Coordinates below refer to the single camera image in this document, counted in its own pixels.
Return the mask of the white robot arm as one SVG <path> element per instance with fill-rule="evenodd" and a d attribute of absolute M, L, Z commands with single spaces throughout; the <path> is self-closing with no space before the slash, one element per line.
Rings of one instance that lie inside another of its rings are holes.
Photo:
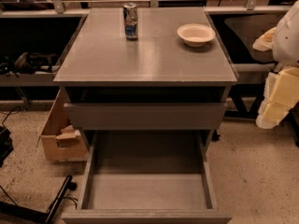
<path fill-rule="evenodd" d="M 299 1 L 278 22 L 255 40 L 256 50 L 272 50 L 278 63 L 264 85 L 264 99 L 258 110 L 256 125 L 272 129 L 288 115 L 299 102 Z"/>

